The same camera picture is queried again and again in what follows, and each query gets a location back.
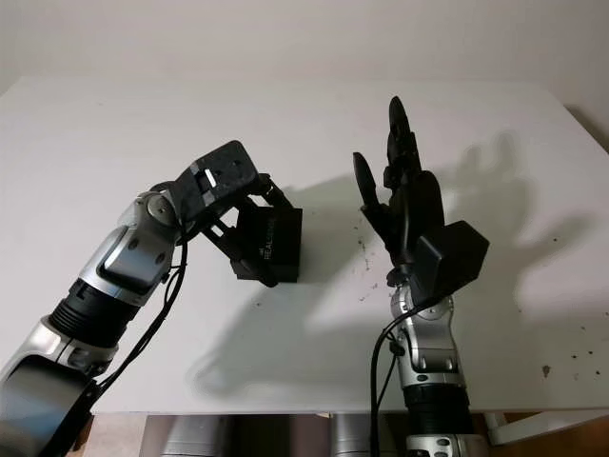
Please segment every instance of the silver cylinder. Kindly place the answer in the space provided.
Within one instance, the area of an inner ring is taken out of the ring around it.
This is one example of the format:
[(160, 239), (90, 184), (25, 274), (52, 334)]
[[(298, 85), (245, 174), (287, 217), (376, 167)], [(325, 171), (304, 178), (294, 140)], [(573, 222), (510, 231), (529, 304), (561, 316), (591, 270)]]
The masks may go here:
[[(369, 457), (370, 414), (332, 414), (333, 457)], [(397, 457), (398, 451), (384, 416), (379, 416), (379, 441), (383, 457)]]
[(140, 457), (222, 457), (229, 416), (149, 416)]

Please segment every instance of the wire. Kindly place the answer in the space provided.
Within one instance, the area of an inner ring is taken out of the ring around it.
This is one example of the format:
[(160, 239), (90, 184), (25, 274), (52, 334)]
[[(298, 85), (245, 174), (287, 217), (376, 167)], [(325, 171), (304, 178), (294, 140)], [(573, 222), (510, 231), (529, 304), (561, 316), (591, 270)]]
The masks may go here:
[(395, 336), (392, 330), (399, 325), (402, 321), (414, 316), (418, 312), (428, 307), (412, 308), (406, 313), (396, 317), (391, 323), (383, 329), (377, 342), (374, 345), (372, 351), (372, 358), (370, 360), (370, 454), (371, 457), (380, 457), (381, 448), (379, 445), (379, 409), (381, 408), (381, 400), (384, 395), (384, 388), (381, 394), (381, 398), (377, 399), (377, 368), (379, 365), (379, 354), (381, 353), (381, 347), (385, 340), (391, 340)]
[(384, 392), (387, 390), (387, 386), (389, 386), (389, 380), (391, 379), (391, 373), (393, 373), (393, 368), (396, 366), (396, 361), (398, 360), (398, 356), (394, 354), (391, 359), (391, 365), (389, 366), (389, 371), (387, 372), (387, 376), (384, 378), (383, 388), (381, 389), (381, 395), (379, 395), (379, 399), (377, 400), (377, 409), (381, 409), (381, 402), (383, 401)]
[(175, 269), (175, 271), (169, 278), (169, 281), (167, 282), (165, 288), (165, 295), (163, 298), (163, 307), (161, 308), (161, 311), (159, 311), (159, 314), (154, 318), (148, 329), (140, 337), (140, 339), (135, 344), (128, 356), (125, 358), (123, 363), (99, 384), (97, 398), (101, 397), (106, 392), (106, 390), (108, 390), (109, 387), (114, 384), (118, 377), (129, 366), (129, 364), (133, 362), (144, 351), (148, 343), (150, 343), (152, 337), (156, 334), (159, 328), (161, 328), (161, 325), (169, 315), (169, 312), (171, 311), (171, 308), (173, 307), (176, 298), (178, 298), (178, 293), (180, 292), (180, 288), (182, 287), (182, 283), (184, 282), (184, 277), (186, 274), (188, 257), (187, 234), (185, 226), (183, 224), (180, 225), (180, 234), (183, 240), (180, 253), (180, 265)]

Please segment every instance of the white table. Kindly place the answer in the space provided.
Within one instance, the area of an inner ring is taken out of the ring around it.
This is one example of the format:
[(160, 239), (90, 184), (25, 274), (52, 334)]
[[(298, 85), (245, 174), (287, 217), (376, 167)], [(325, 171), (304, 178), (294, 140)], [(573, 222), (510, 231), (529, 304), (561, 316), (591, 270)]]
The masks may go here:
[[(179, 303), (96, 411), (366, 410), (390, 265), (358, 212), (351, 152), (380, 183), (393, 94), (447, 220), (491, 242), (455, 297), (471, 407), (609, 407), (609, 157), (527, 84), (21, 79), (0, 98), (0, 363), (139, 191), (237, 138), (304, 208), (300, 283), (237, 281), (194, 241)], [(117, 361), (159, 306), (157, 293)], [(403, 408), (397, 381), (383, 407)]]

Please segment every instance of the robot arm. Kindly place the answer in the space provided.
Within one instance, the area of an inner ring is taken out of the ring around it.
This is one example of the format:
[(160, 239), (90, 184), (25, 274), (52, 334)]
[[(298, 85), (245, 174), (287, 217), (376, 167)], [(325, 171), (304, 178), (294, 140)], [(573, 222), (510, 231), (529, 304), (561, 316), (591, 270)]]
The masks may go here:
[(107, 370), (129, 321), (168, 279), (176, 246), (184, 249), (203, 233), (265, 285), (277, 284), (257, 250), (220, 220), (229, 209), (255, 208), (252, 194), (291, 208), (233, 141), (195, 161), (175, 181), (138, 195), (68, 296), (0, 371), (0, 454), (57, 456), (69, 450), (105, 391), (95, 378)]
[[(368, 164), (354, 154), (363, 197), (362, 212), (384, 241), (393, 263), (387, 284), (395, 288), (392, 351), (409, 411), (408, 455), (482, 456), (484, 439), (474, 434), (469, 400), (450, 323), (451, 294), (475, 280), (489, 243), (464, 221), (446, 225), (440, 185), (423, 170), (414, 132), (399, 98), (389, 105), (388, 165), (383, 183), (391, 189), (381, 204)], [(373, 355), (371, 455), (379, 455), (376, 361)]]

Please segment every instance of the table leg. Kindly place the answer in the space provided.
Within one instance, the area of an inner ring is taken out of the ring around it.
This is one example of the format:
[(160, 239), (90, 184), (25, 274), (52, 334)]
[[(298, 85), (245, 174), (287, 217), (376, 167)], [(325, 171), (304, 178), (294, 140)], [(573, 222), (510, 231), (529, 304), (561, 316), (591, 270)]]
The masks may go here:
[[(335, 413), (330, 418), (333, 457), (370, 455), (370, 414)], [(398, 451), (383, 414), (379, 417), (379, 446), (383, 457), (396, 457)]]
[(546, 411), (507, 424), (502, 413), (485, 413), (488, 436), (492, 445), (506, 445), (527, 438), (553, 433), (608, 416), (609, 409)]
[(139, 455), (220, 457), (228, 421), (229, 416), (148, 416)]

